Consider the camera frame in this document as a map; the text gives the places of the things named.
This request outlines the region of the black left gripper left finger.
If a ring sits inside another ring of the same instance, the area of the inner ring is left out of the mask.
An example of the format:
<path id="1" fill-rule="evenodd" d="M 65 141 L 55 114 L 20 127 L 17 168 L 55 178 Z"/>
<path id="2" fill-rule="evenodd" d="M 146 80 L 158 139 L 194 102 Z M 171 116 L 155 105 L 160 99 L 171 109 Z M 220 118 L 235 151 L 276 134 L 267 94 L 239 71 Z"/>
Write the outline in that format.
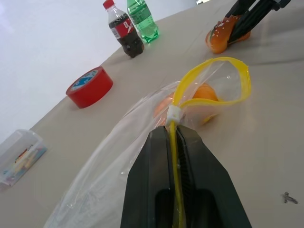
<path id="1" fill-rule="evenodd" d="M 169 134 L 152 130 L 132 165 L 126 184 L 122 228 L 170 228 L 175 187 Z"/>

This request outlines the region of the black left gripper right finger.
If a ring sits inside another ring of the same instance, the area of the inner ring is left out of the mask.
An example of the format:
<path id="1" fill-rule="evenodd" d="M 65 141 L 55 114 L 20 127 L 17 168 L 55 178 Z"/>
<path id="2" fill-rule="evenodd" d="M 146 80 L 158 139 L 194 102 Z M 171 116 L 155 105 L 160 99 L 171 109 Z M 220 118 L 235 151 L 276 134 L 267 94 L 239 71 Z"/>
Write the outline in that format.
<path id="1" fill-rule="evenodd" d="M 176 136 L 186 226 L 251 227 L 230 175 L 198 133 L 179 125 Z"/>

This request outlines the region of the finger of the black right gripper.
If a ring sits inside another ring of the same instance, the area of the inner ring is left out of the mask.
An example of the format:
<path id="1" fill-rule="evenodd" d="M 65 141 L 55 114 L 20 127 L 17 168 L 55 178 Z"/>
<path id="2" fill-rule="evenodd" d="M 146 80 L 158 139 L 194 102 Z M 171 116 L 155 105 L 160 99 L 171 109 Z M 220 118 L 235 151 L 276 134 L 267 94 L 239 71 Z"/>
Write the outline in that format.
<path id="1" fill-rule="evenodd" d="M 249 0 L 237 0 L 225 17 L 243 15 L 248 9 Z"/>
<path id="2" fill-rule="evenodd" d="M 249 8 L 255 0 L 249 0 Z M 243 15 L 238 15 L 236 24 L 233 26 L 228 43 L 237 41 L 247 35 L 272 9 L 273 0 L 259 0 L 250 10 L 248 9 Z"/>

